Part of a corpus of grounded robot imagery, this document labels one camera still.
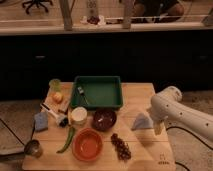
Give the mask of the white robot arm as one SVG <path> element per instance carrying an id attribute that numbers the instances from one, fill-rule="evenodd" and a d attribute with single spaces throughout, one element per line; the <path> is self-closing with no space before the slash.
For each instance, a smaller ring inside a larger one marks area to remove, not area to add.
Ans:
<path id="1" fill-rule="evenodd" d="M 169 86 L 151 97 L 150 118 L 156 135 L 163 130 L 163 122 L 173 118 L 213 142 L 213 115 L 195 110 L 180 103 L 182 92 Z"/>

